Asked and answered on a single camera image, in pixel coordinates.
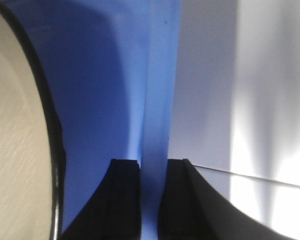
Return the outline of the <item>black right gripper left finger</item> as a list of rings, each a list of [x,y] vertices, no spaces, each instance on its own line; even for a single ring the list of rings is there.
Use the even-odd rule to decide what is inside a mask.
[[[139,240],[140,167],[112,159],[96,191],[61,235],[62,240]]]

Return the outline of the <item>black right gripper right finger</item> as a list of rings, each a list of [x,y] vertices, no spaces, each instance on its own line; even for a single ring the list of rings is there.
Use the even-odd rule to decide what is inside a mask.
[[[299,187],[169,159],[161,240],[297,240]]]

